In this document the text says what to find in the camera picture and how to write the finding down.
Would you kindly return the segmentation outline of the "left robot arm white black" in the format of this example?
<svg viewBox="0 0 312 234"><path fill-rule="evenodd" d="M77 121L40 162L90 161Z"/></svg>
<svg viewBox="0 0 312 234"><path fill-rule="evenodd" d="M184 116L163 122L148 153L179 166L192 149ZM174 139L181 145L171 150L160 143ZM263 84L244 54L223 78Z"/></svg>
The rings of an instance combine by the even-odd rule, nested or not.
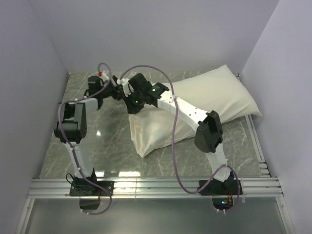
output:
<svg viewBox="0 0 312 234"><path fill-rule="evenodd" d="M88 77L88 88L83 97L59 104L54 135L68 150L74 166L70 195L93 196L103 190L108 192L112 188L111 185L105 188L98 181L84 142L87 135L87 114L99 110L103 100L109 97L116 100L124 97L117 77L105 78L103 75L96 75Z"/></svg>

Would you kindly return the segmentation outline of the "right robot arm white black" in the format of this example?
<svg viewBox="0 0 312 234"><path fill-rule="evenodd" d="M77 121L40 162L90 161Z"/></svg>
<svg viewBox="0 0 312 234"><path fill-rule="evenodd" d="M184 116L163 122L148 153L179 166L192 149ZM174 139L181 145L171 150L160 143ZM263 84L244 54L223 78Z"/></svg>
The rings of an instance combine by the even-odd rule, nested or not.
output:
<svg viewBox="0 0 312 234"><path fill-rule="evenodd" d="M120 81L125 102L131 114L138 113L145 104L168 111L195 131L195 146L205 153L211 166L212 178L201 185L197 193L207 195L242 194L241 183L234 170L227 164L223 150L223 130L216 111L201 110L174 93L173 86L162 83L152 85L143 74Z"/></svg>

